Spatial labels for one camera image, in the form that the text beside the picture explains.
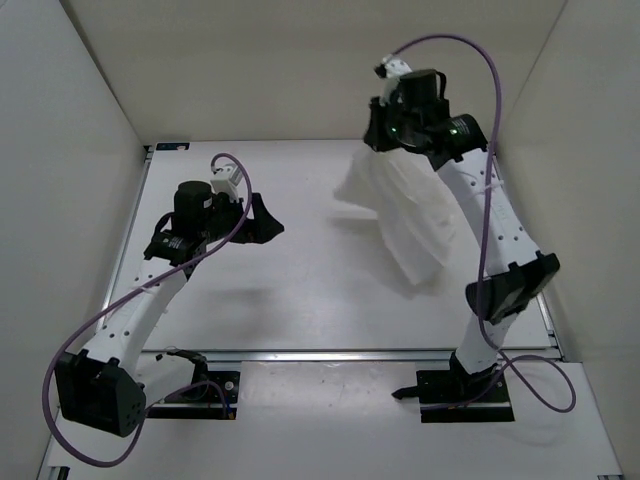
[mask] purple cable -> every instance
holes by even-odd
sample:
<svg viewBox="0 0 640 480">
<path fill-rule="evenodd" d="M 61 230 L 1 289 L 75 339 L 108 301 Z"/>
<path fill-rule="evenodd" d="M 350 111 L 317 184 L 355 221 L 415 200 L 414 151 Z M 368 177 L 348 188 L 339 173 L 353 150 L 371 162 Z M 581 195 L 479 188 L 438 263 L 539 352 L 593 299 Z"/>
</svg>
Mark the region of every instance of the purple cable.
<svg viewBox="0 0 640 480">
<path fill-rule="evenodd" d="M 238 168 L 240 169 L 240 171 L 242 172 L 242 174 L 244 175 L 244 180 L 245 180 L 245 182 L 247 184 L 247 197 L 248 197 L 247 198 L 247 204 L 246 204 L 246 206 L 244 208 L 244 211 L 242 212 L 242 216 L 240 217 L 240 220 L 238 220 L 238 224 L 233 228 L 233 230 L 231 230 L 231 232 L 229 232 L 229 235 L 224 237 L 210 251 L 208 251 L 206 253 L 203 253 L 202 255 L 200 255 L 198 257 L 195 257 L 195 258 L 193 258 L 192 260 L 189 260 L 186 263 L 183 263 L 182 265 L 178 265 L 175 268 L 167 270 L 162 275 L 158 275 L 157 277 L 152 278 L 151 280 L 149 280 L 147 283 L 145 283 L 141 287 L 138 287 L 135 290 L 132 290 L 131 292 L 127 293 L 122 298 L 120 298 L 120 299 L 116 300 L 115 302 L 113 302 L 112 304 L 110 304 L 107 308 L 105 308 L 101 312 L 99 312 L 96 315 L 94 315 L 93 317 L 91 317 L 89 320 L 87 320 L 85 323 L 83 323 L 80 326 L 80 328 L 78 328 L 75 332 L 73 332 L 71 334 L 71 336 L 67 340 L 64 341 L 64 343 L 60 346 L 58 351 L 55 353 L 55 355 L 51 359 L 51 363 L 49 363 L 49 366 L 47 367 L 47 371 L 44 374 L 44 381 L 43 381 L 43 384 L 42 384 L 42 411 L 44 413 L 44 420 L 47 423 L 47 427 L 49 427 L 49 430 L 51 431 L 51 435 L 53 435 L 53 438 L 56 439 L 56 441 L 60 444 L 60 446 L 62 448 L 64 448 L 67 451 L 67 453 L 69 453 L 71 456 L 77 458 L 81 462 L 84 462 L 84 463 L 86 463 L 88 465 L 91 465 L 93 467 L 99 467 L 99 468 L 110 468 L 110 467 L 115 467 L 116 465 L 121 464 L 131 454 L 131 452 L 133 451 L 134 447 L 136 446 L 136 443 L 138 443 L 138 440 L 140 438 L 140 433 L 142 432 L 142 425 L 144 424 L 144 421 L 142 423 L 140 423 L 140 425 L 138 426 L 138 428 L 137 428 L 137 430 L 135 432 L 135 435 L 133 437 L 133 440 L 131 441 L 131 444 L 129 445 L 129 447 L 127 447 L 127 450 L 120 457 L 116 458 L 115 460 L 110 460 L 110 461 L 106 461 L 106 462 L 102 461 L 102 460 L 96 460 L 96 459 L 91 458 L 91 457 L 83 454 L 82 452 L 78 451 L 73 445 L 71 445 L 67 441 L 66 438 L 64 438 L 64 435 L 62 435 L 62 432 L 60 431 L 60 429 L 56 425 L 56 421 L 53 418 L 53 414 L 51 413 L 51 402 L 49 401 L 49 390 L 51 388 L 51 380 L 53 378 L 53 373 L 54 373 L 54 369 L 55 369 L 56 363 L 58 362 L 58 360 L 60 359 L 62 354 L 67 350 L 67 348 L 69 348 L 71 346 L 71 344 L 74 341 L 76 341 L 78 339 L 78 337 L 80 337 L 80 335 L 82 335 L 85 331 L 87 331 L 89 328 L 91 328 L 91 326 L 93 324 L 95 324 L 98 320 L 100 320 L 102 317 L 104 317 L 105 315 L 113 312 L 117 308 L 119 308 L 122 305 L 124 305 L 125 303 L 127 303 L 132 298 L 134 298 L 137 295 L 141 294 L 145 289 L 151 288 L 156 283 L 162 282 L 163 280 L 167 279 L 171 275 L 173 275 L 175 273 L 178 273 L 178 272 L 180 272 L 180 271 L 184 270 L 185 268 L 188 268 L 188 267 L 190 267 L 192 265 L 195 265 L 195 264 L 201 262 L 202 260 L 204 260 L 207 257 L 210 257 L 214 253 L 218 252 L 227 243 L 229 243 L 231 241 L 231 239 L 235 236 L 235 234 L 238 233 L 238 230 L 240 230 L 240 228 L 242 227 L 244 221 L 247 219 L 247 216 L 249 215 L 249 211 L 251 209 L 251 196 L 253 194 L 253 190 L 251 188 L 251 180 L 249 179 L 249 174 L 247 173 L 247 170 L 245 169 L 244 165 L 242 165 L 240 160 L 238 160 L 236 157 L 234 157 L 230 153 L 219 153 L 219 154 L 217 154 L 211 160 L 211 166 L 213 167 L 215 165 L 216 161 L 218 161 L 221 158 L 228 158 L 233 163 L 235 163 L 238 166 Z M 196 384 L 193 384 L 193 385 L 189 385 L 188 387 L 185 387 L 184 389 L 177 390 L 174 393 L 182 393 L 182 392 L 184 392 L 186 390 L 189 390 L 190 388 L 195 388 L 196 386 L 199 386 L 199 385 L 202 385 L 202 384 L 215 385 L 214 382 L 196 383 Z M 220 399 L 221 399 L 221 401 L 223 403 L 224 412 L 226 413 L 226 405 L 224 405 L 224 397 L 221 395 Z"/>
<path fill-rule="evenodd" d="M 496 68 L 496 65 L 493 59 L 491 58 L 491 56 L 489 55 L 489 53 L 480 45 L 478 45 L 476 42 L 466 37 L 463 37 L 462 35 L 456 35 L 452 33 L 437 33 L 433 35 L 425 35 L 422 37 L 418 37 L 415 40 L 412 40 L 409 43 L 406 43 L 405 45 L 401 46 L 400 48 L 392 52 L 392 55 L 397 56 L 402 52 L 404 52 L 405 50 L 407 50 L 408 48 L 414 45 L 417 45 L 418 43 L 426 42 L 427 40 L 436 40 L 436 39 L 449 39 L 449 40 L 456 40 L 456 41 L 465 43 L 469 45 L 471 48 L 473 48 L 474 50 L 476 50 L 480 55 L 482 55 L 482 57 L 485 59 L 485 61 L 489 65 L 489 69 L 491 70 L 491 76 L 493 77 L 493 83 L 496 90 L 496 111 L 493 119 L 493 129 L 491 131 L 489 147 L 487 149 L 488 150 L 487 165 L 485 168 L 486 175 L 485 175 L 485 190 L 484 190 L 484 216 L 483 216 L 483 222 L 482 222 L 482 239 L 480 242 L 480 262 L 478 265 L 478 286 L 476 289 L 476 311 L 478 312 L 478 322 L 480 323 L 480 332 L 482 333 L 482 337 L 484 338 L 484 341 L 487 342 L 487 345 L 489 345 L 502 357 L 505 363 L 502 366 L 502 368 L 496 371 L 496 373 L 494 374 L 493 378 L 489 382 L 489 385 L 486 387 L 486 389 L 481 394 L 473 398 L 472 400 L 469 400 L 463 403 L 457 403 L 457 404 L 433 405 L 432 406 L 433 408 L 427 408 L 427 409 L 436 410 L 436 409 L 454 408 L 457 406 L 468 405 L 469 403 L 472 403 L 482 398 L 498 382 L 498 380 L 500 379 L 504 371 L 507 368 L 511 368 L 513 372 L 518 376 L 518 378 L 522 381 L 522 383 L 524 383 L 525 386 L 529 389 L 529 391 L 531 391 L 533 396 L 536 397 L 540 402 L 542 402 L 543 405 L 553 410 L 554 412 L 559 412 L 559 413 L 570 412 L 576 406 L 577 395 L 576 395 L 575 387 L 573 386 L 573 382 L 571 381 L 571 379 L 565 373 L 564 370 L 562 370 L 555 362 L 539 355 L 520 355 L 510 359 L 507 356 L 507 354 L 504 353 L 500 347 L 498 347 L 498 345 L 493 343 L 493 341 L 487 334 L 487 330 L 484 325 L 484 319 L 482 318 L 482 309 L 480 308 L 480 306 L 482 305 L 484 270 L 487 262 L 487 250 L 489 248 L 489 229 L 490 229 L 489 224 L 490 224 L 490 217 L 491 217 L 491 194 L 492 194 L 491 172 L 493 170 L 493 154 L 495 152 L 496 142 L 498 139 L 498 132 L 500 130 L 500 119 L 502 116 L 502 85 L 500 83 L 500 76 L 498 75 L 498 69 Z M 567 385 L 569 386 L 569 390 L 571 392 L 571 402 L 569 406 L 566 408 L 559 408 L 559 407 L 556 407 L 555 405 L 550 404 L 547 400 L 545 400 L 538 393 L 538 391 L 533 387 L 533 385 L 529 383 L 529 381 L 524 377 L 524 375 L 522 375 L 522 373 L 514 365 L 515 362 L 522 361 L 522 360 L 543 361 L 551 365 L 558 372 L 560 372 L 562 377 L 567 382 Z"/>
</svg>

